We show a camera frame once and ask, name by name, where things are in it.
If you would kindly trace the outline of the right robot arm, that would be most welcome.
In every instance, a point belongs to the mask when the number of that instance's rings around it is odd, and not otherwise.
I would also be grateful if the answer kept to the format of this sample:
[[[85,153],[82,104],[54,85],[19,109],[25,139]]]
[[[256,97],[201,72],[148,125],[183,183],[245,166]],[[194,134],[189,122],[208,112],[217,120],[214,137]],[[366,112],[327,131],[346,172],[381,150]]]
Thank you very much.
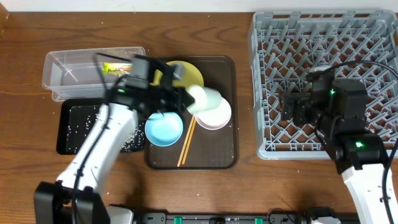
[[[279,95],[281,118],[312,124],[315,135],[343,177],[361,223],[397,222],[390,167],[394,158],[383,140],[366,129],[368,92],[360,80],[331,71],[307,75],[310,93]]]

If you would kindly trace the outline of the green snack wrapper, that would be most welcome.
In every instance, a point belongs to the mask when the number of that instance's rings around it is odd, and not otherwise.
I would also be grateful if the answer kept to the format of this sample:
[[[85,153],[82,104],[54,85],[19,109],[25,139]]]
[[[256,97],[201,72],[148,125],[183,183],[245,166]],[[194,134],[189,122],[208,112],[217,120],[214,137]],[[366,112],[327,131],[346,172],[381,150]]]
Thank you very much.
[[[132,70],[131,63],[103,63],[103,73],[105,75],[124,75],[130,73]]]

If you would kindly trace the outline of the pink white shallow bowl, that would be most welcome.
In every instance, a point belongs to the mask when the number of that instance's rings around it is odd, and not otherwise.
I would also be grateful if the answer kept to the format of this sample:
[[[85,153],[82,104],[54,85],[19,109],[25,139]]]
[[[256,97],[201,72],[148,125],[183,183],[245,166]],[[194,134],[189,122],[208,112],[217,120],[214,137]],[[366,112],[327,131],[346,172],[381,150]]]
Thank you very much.
[[[222,99],[218,107],[195,114],[197,123],[208,130],[217,130],[224,127],[232,115],[231,106],[226,99]]]

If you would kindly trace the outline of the light blue bowl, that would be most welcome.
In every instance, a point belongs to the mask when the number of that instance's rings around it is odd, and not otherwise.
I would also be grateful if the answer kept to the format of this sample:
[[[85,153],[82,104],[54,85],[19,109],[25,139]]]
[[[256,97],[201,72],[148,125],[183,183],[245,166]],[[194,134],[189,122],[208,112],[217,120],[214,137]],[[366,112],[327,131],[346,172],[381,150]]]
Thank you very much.
[[[183,121],[174,112],[153,113],[146,121],[144,132],[153,145],[171,146],[180,139],[183,133]]]

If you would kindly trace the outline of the small white green cup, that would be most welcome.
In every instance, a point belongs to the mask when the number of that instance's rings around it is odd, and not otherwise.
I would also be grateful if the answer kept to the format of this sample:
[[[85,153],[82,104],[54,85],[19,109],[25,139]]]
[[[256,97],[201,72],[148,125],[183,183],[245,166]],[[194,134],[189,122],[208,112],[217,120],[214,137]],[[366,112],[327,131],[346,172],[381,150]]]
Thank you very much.
[[[211,88],[192,85],[187,89],[187,93],[192,96],[195,102],[187,107],[191,114],[212,110],[218,107],[223,99],[220,92]]]

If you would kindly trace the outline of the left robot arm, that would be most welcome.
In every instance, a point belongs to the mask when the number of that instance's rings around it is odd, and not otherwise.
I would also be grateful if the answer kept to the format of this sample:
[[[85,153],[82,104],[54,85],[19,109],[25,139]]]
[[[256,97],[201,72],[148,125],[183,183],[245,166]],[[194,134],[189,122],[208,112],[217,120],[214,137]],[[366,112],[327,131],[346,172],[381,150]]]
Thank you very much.
[[[139,125],[156,112],[182,113],[194,103],[184,87],[181,63],[135,55],[132,70],[105,88],[99,116],[78,153],[54,183],[41,182],[34,192],[36,223],[137,223],[133,210],[105,206],[102,194],[120,150]]]

